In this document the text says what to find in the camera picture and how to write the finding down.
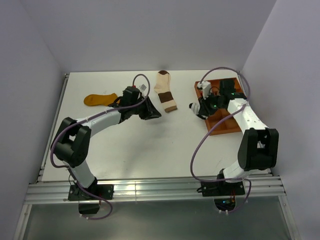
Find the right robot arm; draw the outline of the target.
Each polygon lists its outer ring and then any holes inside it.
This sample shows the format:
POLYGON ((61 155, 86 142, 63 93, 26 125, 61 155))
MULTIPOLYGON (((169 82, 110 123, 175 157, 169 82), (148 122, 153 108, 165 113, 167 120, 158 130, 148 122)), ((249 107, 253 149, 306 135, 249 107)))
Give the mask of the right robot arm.
POLYGON ((199 118, 206 120, 218 110, 225 109, 229 115, 214 127, 234 118, 242 132, 236 161, 222 170, 222 179, 216 183, 217 191, 227 195, 233 190, 234 183, 243 181, 255 171, 264 171, 276 165, 279 132, 258 118, 249 104, 249 97, 236 90, 232 78, 220 80, 218 93, 213 92, 207 80, 200 81, 196 87, 201 96, 197 104, 189 107, 199 118))

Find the white black striped sock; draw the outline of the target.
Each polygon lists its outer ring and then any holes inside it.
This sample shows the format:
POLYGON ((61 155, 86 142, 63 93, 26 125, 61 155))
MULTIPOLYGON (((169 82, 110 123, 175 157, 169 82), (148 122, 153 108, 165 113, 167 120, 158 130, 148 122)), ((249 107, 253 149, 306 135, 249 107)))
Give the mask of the white black striped sock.
POLYGON ((196 102, 190 103, 188 105, 189 109, 192 110, 192 112, 200 119, 205 120, 206 118, 203 117, 201 114, 199 114, 200 111, 200 105, 196 102))

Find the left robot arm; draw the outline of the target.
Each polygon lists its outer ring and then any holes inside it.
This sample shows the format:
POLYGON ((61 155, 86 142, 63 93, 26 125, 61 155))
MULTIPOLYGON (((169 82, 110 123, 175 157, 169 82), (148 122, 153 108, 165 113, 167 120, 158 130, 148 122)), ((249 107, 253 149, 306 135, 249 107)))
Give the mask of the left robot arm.
POLYGON ((108 127, 121 124, 133 115, 141 120, 162 116, 139 88, 128 86, 122 96, 109 104, 105 111, 82 119, 67 117, 61 122, 50 148, 50 161, 55 168, 69 171, 76 181, 79 194, 86 200, 95 197, 101 199, 103 194, 86 162, 91 137, 108 127))

